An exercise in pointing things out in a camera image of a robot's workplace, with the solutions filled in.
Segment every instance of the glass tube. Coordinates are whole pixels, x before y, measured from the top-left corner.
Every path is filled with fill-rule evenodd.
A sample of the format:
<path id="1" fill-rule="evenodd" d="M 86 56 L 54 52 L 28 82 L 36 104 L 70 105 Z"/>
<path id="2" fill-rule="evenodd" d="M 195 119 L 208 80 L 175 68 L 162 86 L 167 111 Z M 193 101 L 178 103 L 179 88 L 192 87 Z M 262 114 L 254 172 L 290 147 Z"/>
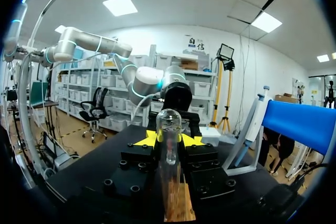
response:
<path id="1" fill-rule="evenodd" d="M 181 165 L 177 143 L 181 139 L 181 116 L 175 110 L 162 110 L 156 117 L 157 139 L 161 143 L 159 161 L 166 221 L 174 221 L 179 203 Z"/>

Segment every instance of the ceiling light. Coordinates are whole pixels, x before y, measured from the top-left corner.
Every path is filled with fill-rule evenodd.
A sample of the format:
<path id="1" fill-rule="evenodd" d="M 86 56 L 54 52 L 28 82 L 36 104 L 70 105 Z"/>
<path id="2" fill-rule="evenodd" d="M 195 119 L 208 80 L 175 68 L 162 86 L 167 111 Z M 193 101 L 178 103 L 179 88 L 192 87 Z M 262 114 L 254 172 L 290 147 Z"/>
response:
<path id="1" fill-rule="evenodd" d="M 252 22 L 253 26 L 270 33 L 274 29 L 278 28 L 282 25 L 282 22 L 277 20 L 276 18 L 272 17 L 268 13 L 263 12 L 261 15 L 259 15 L 255 21 Z"/>
<path id="2" fill-rule="evenodd" d="M 317 56 L 317 59 L 319 60 L 319 62 L 326 62 L 326 61 L 329 61 L 329 57 L 328 57 L 328 55 Z"/>
<path id="3" fill-rule="evenodd" d="M 23 3 L 23 4 L 24 4 L 25 2 L 26 2 L 26 0 L 22 0 L 22 1 L 21 1 L 21 3 Z"/>
<path id="4" fill-rule="evenodd" d="M 62 34 L 64 32 L 65 28 L 66 27 L 64 25 L 60 25 L 59 27 L 57 27 L 55 29 L 55 31 L 58 32 L 58 33 L 60 33 L 60 34 Z"/>
<path id="5" fill-rule="evenodd" d="M 106 0 L 103 2 L 103 5 L 115 17 L 138 12 L 131 0 Z"/>

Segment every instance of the yellow tripod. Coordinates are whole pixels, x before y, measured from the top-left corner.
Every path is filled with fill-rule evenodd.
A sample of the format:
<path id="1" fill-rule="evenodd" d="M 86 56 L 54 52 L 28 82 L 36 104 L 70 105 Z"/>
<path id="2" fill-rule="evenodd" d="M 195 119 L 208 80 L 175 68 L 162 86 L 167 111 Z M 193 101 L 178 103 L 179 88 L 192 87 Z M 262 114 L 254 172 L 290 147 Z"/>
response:
<path id="1" fill-rule="evenodd" d="M 232 90 L 232 70 L 229 71 L 229 88 L 228 88 L 228 94 L 227 94 L 227 101 L 226 101 L 226 106 L 225 106 L 225 116 L 222 117 L 221 121 L 219 124 L 216 124 L 216 117 L 217 117 L 217 107 L 218 107 L 218 102 L 219 102 L 219 95 L 220 95 L 220 88 L 221 88 L 221 80 L 222 80 L 222 68 L 219 69 L 219 82 L 218 82 L 218 91 L 217 91 L 217 96 L 216 96 L 216 104 L 215 104 L 215 111 L 214 111 L 214 116 L 213 116 L 213 121 L 210 123 L 210 126 L 219 128 L 222 123 L 223 124 L 223 129 L 222 133 L 225 132 L 226 126 L 228 131 L 231 131 L 230 127 L 230 122 L 229 122 L 229 107 L 230 107 L 230 100 L 231 100 L 231 90 Z"/>
<path id="2" fill-rule="evenodd" d="M 229 121 L 229 117 L 228 117 L 229 116 L 230 100 L 231 100 L 231 89 L 232 89 L 232 71 L 229 71 L 229 88 L 228 88 L 228 92 L 227 92 L 225 115 L 224 115 L 224 117 L 222 117 L 221 121 L 219 122 L 219 124 L 217 126 L 219 128 L 221 126 L 221 124 L 224 123 L 222 133 L 225 132 L 226 125 L 227 125 L 228 131 L 231 132 L 230 121 Z"/>

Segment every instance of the ceiling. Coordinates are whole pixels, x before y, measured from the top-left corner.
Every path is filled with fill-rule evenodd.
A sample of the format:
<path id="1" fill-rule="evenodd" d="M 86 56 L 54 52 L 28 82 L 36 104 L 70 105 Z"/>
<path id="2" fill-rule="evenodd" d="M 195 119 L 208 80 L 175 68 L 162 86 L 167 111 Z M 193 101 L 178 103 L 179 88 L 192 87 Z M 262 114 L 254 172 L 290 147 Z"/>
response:
<path id="1" fill-rule="evenodd" d="M 49 0 L 27 0 L 28 11 L 21 36 L 30 37 L 41 10 Z M 106 0 L 57 0 L 45 15 L 36 40 L 54 44 L 59 25 L 90 33 L 141 25 L 197 25 L 248 37 L 248 23 L 268 0 L 132 0 L 138 13 L 114 17 Z M 265 10 L 281 25 L 267 34 L 251 26 L 250 38 L 289 56 L 307 70 L 336 67 L 336 60 L 318 63 L 316 56 L 336 52 L 314 0 L 274 0 Z"/>

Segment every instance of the person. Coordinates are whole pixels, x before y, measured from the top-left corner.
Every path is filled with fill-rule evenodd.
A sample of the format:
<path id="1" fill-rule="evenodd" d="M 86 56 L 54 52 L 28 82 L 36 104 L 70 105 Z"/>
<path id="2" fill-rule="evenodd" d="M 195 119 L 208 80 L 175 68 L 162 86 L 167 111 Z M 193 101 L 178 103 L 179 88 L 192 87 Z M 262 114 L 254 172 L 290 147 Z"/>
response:
<path id="1" fill-rule="evenodd" d="M 295 142 L 294 140 L 281 135 L 275 131 L 272 131 L 268 128 L 264 128 L 264 133 L 262 135 L 262 143 L 260 148 L 260 154 L 258 163 L 262 166 L 265 166 L 269 147 L 273 145 L 279 151 L 277 156 L 269 165 L 269 173 L 273 176 L 278 176 L 278 168 L 282 165 L 282 162 L 292 154 L 294 150 Z"/>

